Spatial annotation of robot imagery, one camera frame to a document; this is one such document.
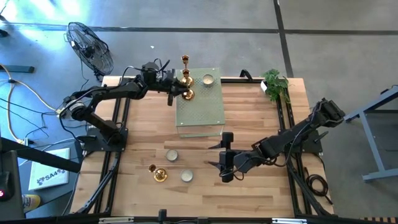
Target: butcher block tabletop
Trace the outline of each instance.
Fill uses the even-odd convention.
[[[117,85],[119,79],[104,77],[103,84]],[[276,104],[270,102],[259,84],[224,83],[222,92],[224,131],[234,133],[232,149],[251,150],[254,142],[277,134]],[[294,120],[298,123],[310,114],[304,80],[289,78],[289,93]],[[111,119],[114,104],[115,100],[102,101],[96,113],[103,119]],[[294,216],[285,167],[255,167],[245,174],[243,181],[234,179],[222,183],[219,170],[208,163],[218,162],[218,153],[224,149],[208,148],[218,144],[221,137],[179,138],[175,127],[175,101],[173,106],[167,106],[165,93],[148,91],[143,99],[131,100],[126,126],[129,135],[119,166],[112,216],[156,217],[159,209],[167,209],[170,217]],[[178,151],[177,161],[169,162],[165,158],[169,149]],[[84,159],[71,212],[81,208],[97,188],[104,154],[94,152]],[[310,174],[326,178],[319,158],[303,154],[302,160]],[[278,163],[283,162],[284,156],[280,156]],[[151,164],[166,169],[169,176],[164,182],[155,181],[153,173],[148,171]],[[193,180],[189,183],[181,181],[180,173],[184,169],[193,171]],[[304,210],[297,184],[296,188],[300,208]],[[104,190],[102,209],[108,190],[109,186]],[[324,197],[315,197],[333,213],[333,207]]]

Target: concrete floor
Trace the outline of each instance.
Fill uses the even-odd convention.
[[[396,1],[372,0],[279,0],[286,29],[396,30]],[[277,28],[272,0],[222,1],[132,1],[132,0],[10,0],[2,16],[9,22],[62,24],[70,21],[103,27],[213,27]],[[80,60],[64,32],[8,29],[10,37],[0,39],[0,63],[31,65],[33,74],[13,73],[28,83],[52,106],[80,89],[83,79]],[[108,43],[114,60],[113,75],[127,65],[140,66],[155,58],[171,59],[169,67],[181,66],[182,54],[191,56],[191,67],[220,67],[224,75],[238,76],[242,68],[259,76],[276,68],[285,74],[279,34],[98,32]],[[398,84],[396,36],[288,35],[294,77],[302,77],[311,105],[323,97],[334,100],[346,113],[377,98],[380,91]],[[87,86],[97,85],[92,72],[83,66]],[[7,84],[0,84],[6,98]],[[15,103],[45,111],[25,88],[17,86]],[[16,113],[40,125],[40,116],[12,107]],[[6,112],[0,110],[2,136],[7,131]],[[22,138],[35,129],[12,117],[14,130]],[[36,132],[37,144],[50,144],[70,135],[61,130],[56,118],[46,118],[49,138]],[[84,130],[74,129],[76,134]],[[394,217],[398,211],[398,177],[370,184],[361,175],[377,167],[359,121],[329,129],[323,139],[326,174],[335,212],[341,217]],[[398,161],[398,152],[389,153]],[[398,162],[389,164],[397,167]],[[68,197],[56,200],[28,217],[59,214]]]

